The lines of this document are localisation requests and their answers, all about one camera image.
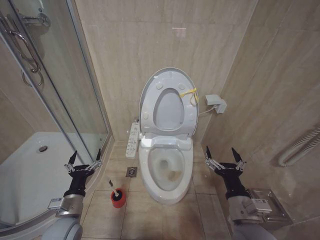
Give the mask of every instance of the wall outlet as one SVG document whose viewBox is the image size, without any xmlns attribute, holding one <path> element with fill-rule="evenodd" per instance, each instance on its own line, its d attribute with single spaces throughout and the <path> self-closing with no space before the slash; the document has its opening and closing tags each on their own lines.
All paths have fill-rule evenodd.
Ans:
<svg viewBox="0 0 320 240">
<path fill-rule="evenodd" d="M 214 109 L 217 114 L 223 114 L 227 108 L 226 101 L 221 99 L 221 97 L 216 94 L 205 95 L 205 100 L 207 105 L 216 106 Z"/>
</svg>

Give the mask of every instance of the robotic hand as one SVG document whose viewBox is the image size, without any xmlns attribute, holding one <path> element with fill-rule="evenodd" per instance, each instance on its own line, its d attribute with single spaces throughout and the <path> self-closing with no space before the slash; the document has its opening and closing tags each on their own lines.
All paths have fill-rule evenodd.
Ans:
<svg viewBox="0 0 320 240">
<path fill-rule="evenodd" d="M 101 166 L 101 150 L 96 160 L 91 165 L 73 166 L 77 151 L 70 157 L 65 168 L 72 177 L 72 181 L 63 197 L 51 199 L 48 209 L 56 211 L 55 216 L 59 218 L 52 224 L 42 236 L 42 240 L 80 240 L 82 226 L 79 224 L 83 210 L 83 199 L 86 195 L 86 181 L 95 170 Z"/>
<path fill-rule="evenodd" d="M 211 157 L 206 147 L 205 163 L 216 174 L 223 178 L 229 203 L 229 222 L 233 231 L 233 240 L 276 240 L 259 224 L 263 223 L 263 215 L 272 209 L 265 199 L 252 198 L 242 185 L 239 176 L 243 173 L 246 162 L 232 147 L 235 163 L 217 162 Z"/>
<path fill-rule="evenodd" d="M 225 198 L 229 203 L 230 219 L 235 224 L 262 223 L 262 215 L 270 213 L 272 209 L 267 200 L 252 198 L 246 191 L 239 178 L 244 171 L 246 162 L 241 159 L 234 148 L 231 149 L 236 164 L 215 161 L 212 159 L 208 147 L 206 147 L 205 163 L 223 178 L 226 187 Z"/>
</svg>

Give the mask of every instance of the toilet lid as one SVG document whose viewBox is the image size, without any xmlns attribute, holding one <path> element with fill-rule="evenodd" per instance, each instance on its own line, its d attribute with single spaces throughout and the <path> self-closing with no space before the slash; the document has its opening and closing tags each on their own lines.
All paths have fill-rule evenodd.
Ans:
<svg viewBox="0 0 320 240">
<path fill-rule="evenodd" d="M 187 92 L 194 89 L 190 77 L 177 68 L 164 68 L 150 77 L 140 98 L 142 134 L 191 137 L 196 130 L 199 107 L 193 94 Z"/>
</svg>

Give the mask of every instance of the shower enclosure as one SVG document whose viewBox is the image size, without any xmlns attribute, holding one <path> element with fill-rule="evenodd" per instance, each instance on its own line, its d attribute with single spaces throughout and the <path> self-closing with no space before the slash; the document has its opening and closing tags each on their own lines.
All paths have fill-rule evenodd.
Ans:
<svg viewBox="0 0 320 240">
<path fill-rule="evenodd" d="M 112 133 L 73 0 L 0 0 L 0 238 L 53 213 Z"/>
</svg>

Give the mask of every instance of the toilet brush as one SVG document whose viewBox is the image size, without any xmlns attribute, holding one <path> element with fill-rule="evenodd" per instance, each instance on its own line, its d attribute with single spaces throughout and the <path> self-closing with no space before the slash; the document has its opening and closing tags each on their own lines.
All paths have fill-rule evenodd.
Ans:
<svg viewBox="0 0 320 240">
<path fill-rule="evenodd" d="M 111 179 L 108 176 L 107 176 L 107 179 L 109 180 L 109 184 L 112 189 L 111 196 L 110 196 L 112 204 L 116 209 L 119 209 L 126 203 L 125 191 L 123 191 L 121 188 L 115 188 L 114 184 L 112 183 Z"/>
</svg>

